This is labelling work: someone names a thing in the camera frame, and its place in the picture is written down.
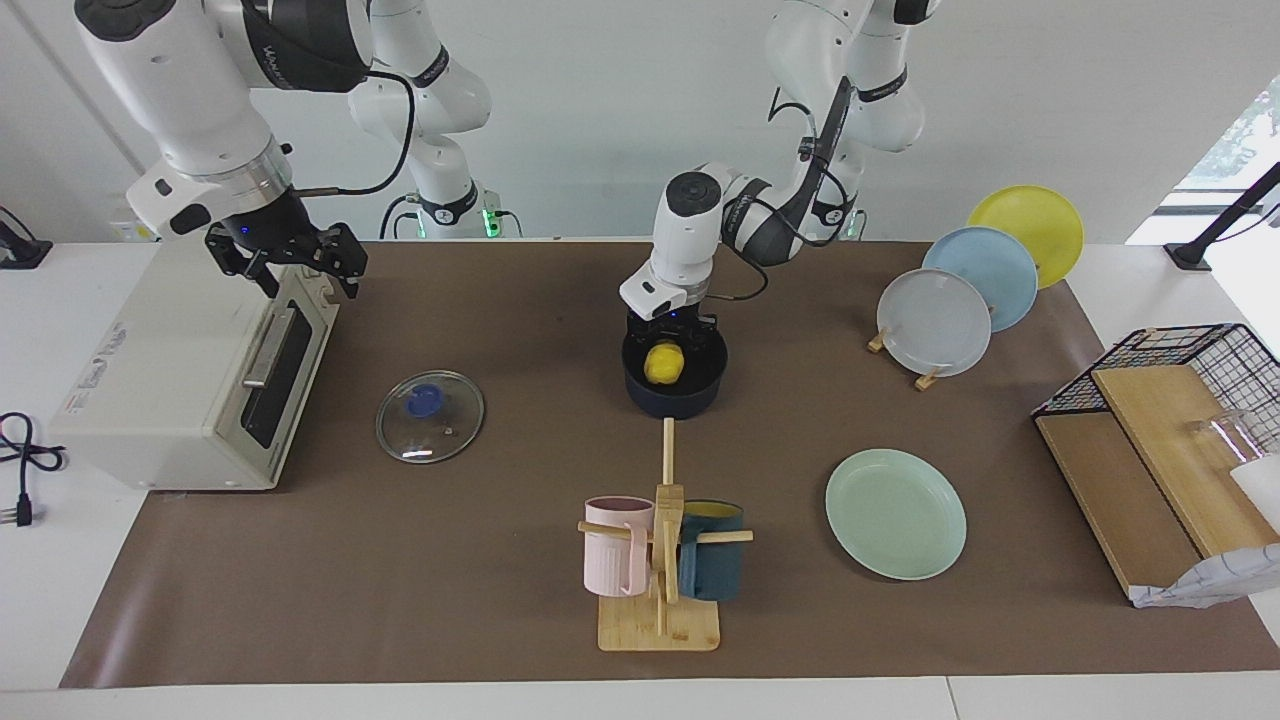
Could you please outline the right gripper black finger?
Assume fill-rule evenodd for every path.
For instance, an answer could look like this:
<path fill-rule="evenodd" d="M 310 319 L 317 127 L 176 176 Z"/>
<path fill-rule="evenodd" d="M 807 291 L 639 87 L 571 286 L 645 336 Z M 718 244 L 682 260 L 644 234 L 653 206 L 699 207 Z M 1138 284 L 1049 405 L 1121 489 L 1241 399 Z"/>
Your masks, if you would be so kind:
<path fill-rule="evenodd" d="M 347 224 L 312 228 L 300 237 L 300 259 L 307 268 L 335 279 L 347 299 L 358 296 L 367 252 Z"/>
<path fill-rule="evenodd" d="M 224 275 L 243 277 L 256 284 L 266 297 L 275 299 L 278 296 L 279 282 L 262 254 L 256 252 L 252 258 L 246 258 L 237 250 L 216 250 L 215 263 Z"/>

